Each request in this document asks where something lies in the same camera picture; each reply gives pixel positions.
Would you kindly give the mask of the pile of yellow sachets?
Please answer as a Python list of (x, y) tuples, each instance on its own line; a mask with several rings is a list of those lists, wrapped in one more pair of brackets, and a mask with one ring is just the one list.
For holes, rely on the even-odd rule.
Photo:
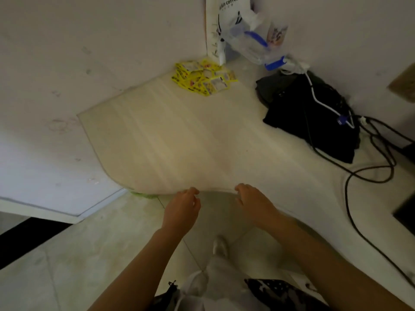
[(238, 81), (234, 71), (207, 58), (176, 63), (171, 80), (186, 91), (205, 97), (227, 90)]

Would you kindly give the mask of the person's right hand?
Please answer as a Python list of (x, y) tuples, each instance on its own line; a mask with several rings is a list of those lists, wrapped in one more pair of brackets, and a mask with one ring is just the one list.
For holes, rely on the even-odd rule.
[(252, 207), (240, 207), (252, 223), (266, 232), (284, 224), (287, 217), (280, 213), (272, 202), (257, 189), (257, 201)]

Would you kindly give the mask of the black box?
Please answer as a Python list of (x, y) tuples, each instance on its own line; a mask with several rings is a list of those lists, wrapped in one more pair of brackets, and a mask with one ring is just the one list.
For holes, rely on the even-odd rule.
[(415, 235), (415, 192), (393, 212), (393, 217)]

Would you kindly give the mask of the black cloth bag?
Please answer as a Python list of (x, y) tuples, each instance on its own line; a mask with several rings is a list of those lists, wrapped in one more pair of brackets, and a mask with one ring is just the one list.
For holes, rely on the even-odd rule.
[(281, 71), (256, 81), (259, 101), (268, 109), (263, 122), (305, 140), (351, 164), (360, 146), (360, 128), (345, 98), (311, 71)]

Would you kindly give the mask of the white paper bag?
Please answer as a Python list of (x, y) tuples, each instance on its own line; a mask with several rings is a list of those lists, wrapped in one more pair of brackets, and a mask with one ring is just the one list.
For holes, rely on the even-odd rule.
[(238, 56), (222, 34), (253, 13), (251, 0), (205, 0), (207, 56), (222, 66)]

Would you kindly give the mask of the dark patterned shirt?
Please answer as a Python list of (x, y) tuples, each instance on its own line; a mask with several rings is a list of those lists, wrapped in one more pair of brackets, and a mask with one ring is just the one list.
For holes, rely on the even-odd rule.
[[(245, 283), (270, 311), (331, 311), (324, 302), (283, 280), (247, 278)], [(169, 282), (168, 290), (155, 296), (147, 311), (174, 311), (178, 294), (178, 286)]]

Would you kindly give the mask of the person's left hand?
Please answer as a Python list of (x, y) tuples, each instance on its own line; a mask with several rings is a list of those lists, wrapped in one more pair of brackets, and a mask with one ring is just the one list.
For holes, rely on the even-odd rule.
[(194, 226), (201, 208), (181, 207), (177, 201), (177, 193), (164, 209), (161, 229), (182, 239)]

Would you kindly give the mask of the white plug adapter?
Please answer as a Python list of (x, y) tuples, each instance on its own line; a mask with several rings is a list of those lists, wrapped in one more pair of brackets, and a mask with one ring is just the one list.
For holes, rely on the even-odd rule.
[(292, 75), (292, 74), (305, 74), (310, 68), (310, 65), (298, 61), (291, 56), (284, 56), (283, 58), (284, 65), (280, 67), (281, 72), (285, 75)]

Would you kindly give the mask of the printed paper cup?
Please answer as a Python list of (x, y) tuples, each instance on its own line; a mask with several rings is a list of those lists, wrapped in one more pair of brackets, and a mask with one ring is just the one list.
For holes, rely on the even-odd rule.
[(267, 45), (269, 47), (281, 47), (288, 31), (287, 24), (280, 24), (271, 21), (267, 33)]

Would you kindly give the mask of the person's right forearm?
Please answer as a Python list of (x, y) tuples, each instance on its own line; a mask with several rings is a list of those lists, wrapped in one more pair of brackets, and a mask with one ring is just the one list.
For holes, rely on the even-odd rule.
[(415, 311), (294, 221), (268, 216), (267, 232), (298, 263), (324, 300), (336, 311)]

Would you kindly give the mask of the light grey trousers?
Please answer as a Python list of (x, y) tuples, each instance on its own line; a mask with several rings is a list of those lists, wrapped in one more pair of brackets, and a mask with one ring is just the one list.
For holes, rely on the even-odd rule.
[(179, 288), (174, 311), (269, 311), (245, 279), (229, 259), (213, 255), (205, 271), (191, 274)]

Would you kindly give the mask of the white shoe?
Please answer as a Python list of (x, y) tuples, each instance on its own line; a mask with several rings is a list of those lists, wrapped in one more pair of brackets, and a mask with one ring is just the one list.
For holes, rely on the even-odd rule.
[(226, 238), (222, 235), (216, 236), (213, 241), (212, 254), (225, 259), (229, 258), (229, 245)]

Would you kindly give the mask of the person's left forearm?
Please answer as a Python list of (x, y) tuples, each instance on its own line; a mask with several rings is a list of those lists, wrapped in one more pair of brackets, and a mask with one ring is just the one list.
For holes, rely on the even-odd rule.
[(158, 229), (88, 311), (145, 311), (184, 235), (178, 226)]

